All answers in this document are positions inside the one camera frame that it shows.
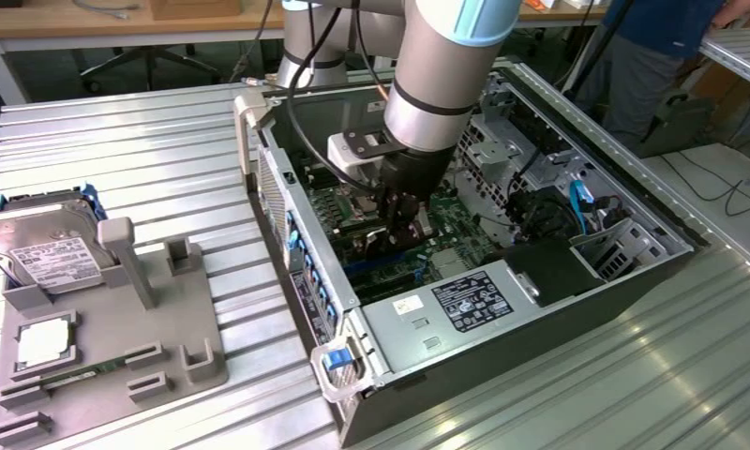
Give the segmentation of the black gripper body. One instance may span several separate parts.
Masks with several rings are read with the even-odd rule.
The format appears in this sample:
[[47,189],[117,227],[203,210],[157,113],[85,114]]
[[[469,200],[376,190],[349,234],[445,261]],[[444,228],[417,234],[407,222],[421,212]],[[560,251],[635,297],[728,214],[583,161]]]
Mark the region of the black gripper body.
[[453,147],[435,152],[409,148],[388,154],[380,168],[387,196],[411,195],[420,201],[428,201],[441,183],[455,151]]

